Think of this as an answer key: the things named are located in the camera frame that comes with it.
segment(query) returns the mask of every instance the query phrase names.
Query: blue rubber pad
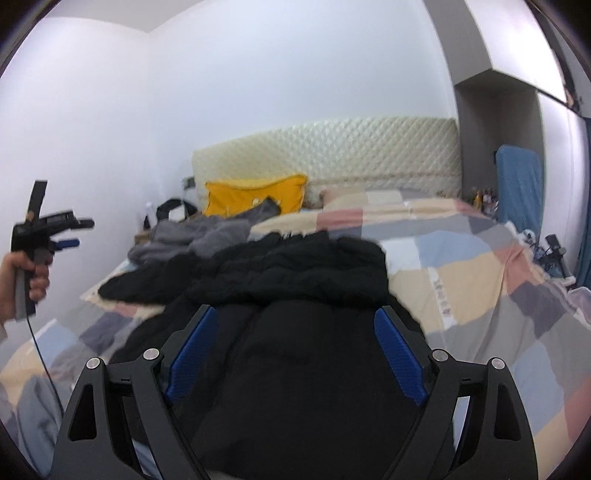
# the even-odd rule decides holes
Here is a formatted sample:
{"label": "blue rubber pad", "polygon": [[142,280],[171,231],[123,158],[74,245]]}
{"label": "blue rubber pad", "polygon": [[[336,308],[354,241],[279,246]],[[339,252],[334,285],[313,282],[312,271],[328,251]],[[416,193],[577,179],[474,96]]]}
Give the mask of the blue rubber pad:
{"label": "blue rubber pad", "polygon": [[168,388],[164,395],[171,403],[176,403],[191,391],[216,336],[217,312],[210,308],[170,367]]}
{"label": "blue rubber pad", "polygon": [[404,396],[412,398],[418,406],[423,405],[428,394],[421,366],[383,309],[375,313],[374,332]]}

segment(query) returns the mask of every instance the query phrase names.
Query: wall socket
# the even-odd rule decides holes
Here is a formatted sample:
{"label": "wall socket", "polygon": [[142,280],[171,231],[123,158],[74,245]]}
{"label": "wall socket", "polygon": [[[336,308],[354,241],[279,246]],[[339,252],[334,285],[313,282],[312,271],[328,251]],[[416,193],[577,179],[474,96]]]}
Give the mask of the wall socket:
{"label": "wall socket", "polygon": [[186,177],[183,179],[183,190],[189,190],[195,188],[195,178]]}

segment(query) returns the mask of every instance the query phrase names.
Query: metal pin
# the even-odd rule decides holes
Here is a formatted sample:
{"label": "metal pin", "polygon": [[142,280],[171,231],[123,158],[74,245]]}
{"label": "metal pin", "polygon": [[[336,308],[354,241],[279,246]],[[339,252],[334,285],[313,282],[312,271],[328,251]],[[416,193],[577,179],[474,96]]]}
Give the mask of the metal pin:
{"label": "metal pin", "polygon": [[144,358],[146,360],[154,360],[155,358],[158,358],[158,355],[160,355],[160,351],[157,348],[148,348],[144,352]]}
{"label": "metal pin", "polygon": [[445,350],[437,349],[433,351],[433,358],[438,362],[444,362],[449,358],[449,355]]}
{"label": "metal pin", "polygon": [[91,358],[86,362],[86,368],[90,368],[91,370],[98,367],[100,365],[100,358],[94,357]]}
{"label": "metal pin", "polygon": [[503,370],[505,368],[505,362],[500,358],[493,358],[491,363],[492,366],[495,367],[497,370]]}

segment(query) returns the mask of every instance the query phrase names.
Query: curtain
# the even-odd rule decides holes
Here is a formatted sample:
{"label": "curtain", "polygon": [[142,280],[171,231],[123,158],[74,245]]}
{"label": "curtain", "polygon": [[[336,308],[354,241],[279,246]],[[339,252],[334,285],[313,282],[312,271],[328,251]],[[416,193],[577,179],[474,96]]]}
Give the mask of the curtain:
{"label": "curtain", "polygon": [[[589,161],[591,161],[591,118],[586,118],[587,141],[589,142]],[[583,233],[583,242],[579,253],[579,266],[575,276],[578,287],[587,287],[591,290],[591,177],[589,179],[589,200],[587,204],[587,224]]]}

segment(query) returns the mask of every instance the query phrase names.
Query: cable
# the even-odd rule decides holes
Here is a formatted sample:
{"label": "cable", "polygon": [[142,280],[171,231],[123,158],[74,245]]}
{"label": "cable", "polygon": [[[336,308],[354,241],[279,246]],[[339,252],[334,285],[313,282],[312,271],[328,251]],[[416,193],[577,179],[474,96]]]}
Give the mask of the cable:
{"label": "cable", "polygon": [[60,407],[60,415],[61,415],[61,419],[64,419],[64,405],[61,404],[61,400],[60,400],[60,395],[57,392],[57,388],[55,383],[53,382],[53,379],[51,378],[51,375],[49,374],[49,370],[47,369],[47,365],[45,364],[45,360],[43,360],[43,356],[41,354],[41,350],[39,350],[39,344],[37,343],[37,339],[35,338],[35,334],[33,333],[33,327],[31,327],[31,321],[29,319],[29,314],[27,313],[27,325],[29,326],[29,332],[31,332],[31,338],[33,339],[33,342],[35,343],[35,348],[37,349],[37,355],[39,355],[39,360],[41,360],[41,363],[43,364],[43,368],[45,369],[45,373],[47,375],[47,378],[49,379],[49,383],[51,384],[51,388],[53,389],[53,393],[56,396],[56,400],[57,400],[57,404]]}

